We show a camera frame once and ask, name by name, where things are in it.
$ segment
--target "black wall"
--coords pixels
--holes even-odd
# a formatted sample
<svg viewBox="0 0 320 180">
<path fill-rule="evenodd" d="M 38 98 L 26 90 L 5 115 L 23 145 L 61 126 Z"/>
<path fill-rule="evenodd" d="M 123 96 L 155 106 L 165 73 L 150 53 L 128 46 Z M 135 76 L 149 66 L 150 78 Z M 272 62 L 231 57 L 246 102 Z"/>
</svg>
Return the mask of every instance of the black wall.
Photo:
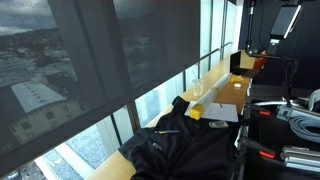
<svg viewBox="0 0 320 180">
<path fill-rule="evenodd" d="M 248 0 L 244 1 L 239 49 L 245 48 L 247 39 L 248 2 Z M 283 2 L 276 0 L 257 0 L 253 20 L 252 49 L 263 50 L 268 47 L 269 34 L 283 4 Z M 320 88 L 320 1 L 306 1 L 302 6 L 303 10 L 294 30 L 289 33 L 287 39 L 281 42 L 276 55 L 300 60 L 294 87 L 318 89 Z M 283 74 L 284 70 L 281 63 L 269 60 L 255 82 L 258 84 L 281 85 Z"/>
</svg>

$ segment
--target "yellow object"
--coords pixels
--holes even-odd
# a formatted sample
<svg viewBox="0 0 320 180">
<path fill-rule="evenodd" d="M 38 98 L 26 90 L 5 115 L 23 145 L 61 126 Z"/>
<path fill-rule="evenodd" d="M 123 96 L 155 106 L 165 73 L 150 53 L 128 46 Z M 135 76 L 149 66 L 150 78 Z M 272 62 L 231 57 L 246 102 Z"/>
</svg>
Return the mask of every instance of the yellow object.
<svg viewBox="0 0 320 180">
<path fill-rule="evenodd" d="M 190 109 L 190 117 L 199 120 L 204 113 L 204 107 L 201 104 L 196 104 Z"/>
<path fill-rule="evenodd" d="M 241 82 L 243 80 L 242 76 L 231 75 L 230 82 Z"/>
</svg>

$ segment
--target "coiled cable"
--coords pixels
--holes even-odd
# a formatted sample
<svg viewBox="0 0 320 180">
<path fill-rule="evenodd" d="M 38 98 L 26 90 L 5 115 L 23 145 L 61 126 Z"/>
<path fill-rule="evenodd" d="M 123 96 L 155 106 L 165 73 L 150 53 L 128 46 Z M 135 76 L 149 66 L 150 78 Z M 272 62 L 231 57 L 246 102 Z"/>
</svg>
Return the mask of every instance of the coiled cable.
<svg viewBox="0 0 320 180">
<path fill-rule="evenodd" d="M 320 143 L 320 134 L 311 132 L 307 127 L 320 128 L 320 120 L 297 116 L 289 120 L 291 130 L 300 138 Z"/>
</svg>

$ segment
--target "white paper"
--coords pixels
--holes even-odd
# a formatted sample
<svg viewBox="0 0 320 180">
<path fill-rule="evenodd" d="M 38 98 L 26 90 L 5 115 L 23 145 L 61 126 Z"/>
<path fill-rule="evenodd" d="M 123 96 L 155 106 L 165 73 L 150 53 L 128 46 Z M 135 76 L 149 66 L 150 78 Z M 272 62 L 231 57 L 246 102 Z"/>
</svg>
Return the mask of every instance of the white paper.
<svg viewBox="0 0 320 180">
<path fill-rule="evenodd" d="M 185 116 L 190 116 L 190 109 L 196 104 L 196 101 L 191 101 L 188 109 L 184 113 Z M 206 108 L 201 118 L 215 119 L 222 121 L 238 122 L 237 107 L 234 104 L 219 104 L 211 103 Z"/>
</svg>

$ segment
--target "sky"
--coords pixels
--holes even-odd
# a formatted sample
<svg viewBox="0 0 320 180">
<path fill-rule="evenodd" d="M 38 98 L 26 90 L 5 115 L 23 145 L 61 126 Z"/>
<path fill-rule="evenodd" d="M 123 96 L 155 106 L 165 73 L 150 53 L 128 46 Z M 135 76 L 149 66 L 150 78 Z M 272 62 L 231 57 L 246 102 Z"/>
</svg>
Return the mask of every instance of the sky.
<svg viewBox="0 0 320 180">
<path fill-rule="evenodd" d="M 47 0 L 0 1 L 0 36 L 55 27 Z"/>
</svg>

